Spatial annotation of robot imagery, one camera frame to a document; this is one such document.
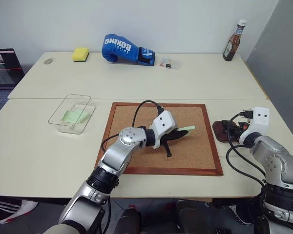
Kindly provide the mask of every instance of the sponge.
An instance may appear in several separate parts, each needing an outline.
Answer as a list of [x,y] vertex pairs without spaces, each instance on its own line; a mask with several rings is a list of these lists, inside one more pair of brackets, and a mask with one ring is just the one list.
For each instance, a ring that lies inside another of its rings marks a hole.
[[77,47],[73,53],[74,62],[85,62],[89,55],[89,49],[85,47]]

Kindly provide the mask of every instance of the sauce bottle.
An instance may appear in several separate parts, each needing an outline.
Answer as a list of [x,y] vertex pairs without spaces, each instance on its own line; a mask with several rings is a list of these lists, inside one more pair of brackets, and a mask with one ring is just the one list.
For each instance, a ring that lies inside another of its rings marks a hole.
[[226,49],[223,53],[223,57],[226,61],[231,61],[236,50],[238,49],[241,35],[245,25],[246,25],[246,20],[240,19],[238,22],[237,28],[235,32],[233,33],[233,35],[230,37],[228,44],[226,46]]

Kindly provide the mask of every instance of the blue boxing glove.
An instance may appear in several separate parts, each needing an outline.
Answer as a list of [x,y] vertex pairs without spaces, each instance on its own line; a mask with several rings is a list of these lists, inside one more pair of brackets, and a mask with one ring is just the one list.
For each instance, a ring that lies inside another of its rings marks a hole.
[[103,57],[110,62],[116,62],[118,57],[143,65],[153,66],[155,53],[144,47],[137,47],[124,37],[107,34],[102,46]]

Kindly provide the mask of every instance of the cork board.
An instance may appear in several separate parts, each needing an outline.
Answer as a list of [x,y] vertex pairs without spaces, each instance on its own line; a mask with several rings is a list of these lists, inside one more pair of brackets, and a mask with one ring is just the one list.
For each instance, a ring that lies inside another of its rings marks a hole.
[[[139,103],[114,102],[102,141],[131,126],[138,105]],[[178,127],[195,125],[196,129],[188,136],[168,141],[172,157],[167,157],[163,146],[156,150],[146,147],[135,152],[125,174],[222,176],[223,171],[205,105],[160,105],[172,113]],[[157,109],[153,104],[143,105],[137,114],[135,127],[145,125],[148,128],[156,116]],[[117,137],[109,140],[105,148],[116,140]],[[96,165],[103,154],[100,150]]]

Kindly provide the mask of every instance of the table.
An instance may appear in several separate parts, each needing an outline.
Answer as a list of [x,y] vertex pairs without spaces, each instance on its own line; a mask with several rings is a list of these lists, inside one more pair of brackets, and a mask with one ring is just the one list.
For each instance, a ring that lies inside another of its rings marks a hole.
[[[99,151],[113,101],[94,99],[96,110],[84,133],[59,133],[48,119],[60,99],[11,99],[0,111],[0,195],[72,197],[90,175]],[[140,102],[142,100],[122,99]],[[293,155],[293,135],[274,106],[266,99],[162,100],[158,103],[204,103],[210,123],[229,119],[254,106],[268,107],[267,135]],[[225,159],[229,148],[215,140],[224,175],[123,175],[112,197],[245,197],[257,195],[260,186],[231,169]],[[248,158],[246,149],[241,152]],[[259,178],[260,173],[232,153],[233,164]]]
[[[179,70],[159,66],[167,56],[182,62]],[[156,54],[155,65],[111,63],[101,53],[73,62],[71,52],[46,52],[9,98],[64,98],[67,94],[99,99],[266,99],[239,55]],[[49,65],[43,62],[52,58]]]

